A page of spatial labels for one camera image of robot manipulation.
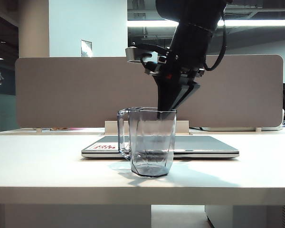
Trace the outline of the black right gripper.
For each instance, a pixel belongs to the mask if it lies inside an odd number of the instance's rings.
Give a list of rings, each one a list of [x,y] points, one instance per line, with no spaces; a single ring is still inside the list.
[[[194,82],[194,79],[204,74],[204,56],[190,58],[169,53],[167,56],[160,56],[155,62],[151,61],[152,57],[157,57],[157,54],[144,54],[144,69],[156,82],[157,107],[164,119],[167,116],[164,112],[177,109],[200,88],[200,84]],[[171,83],[192,84],[188,87]]]

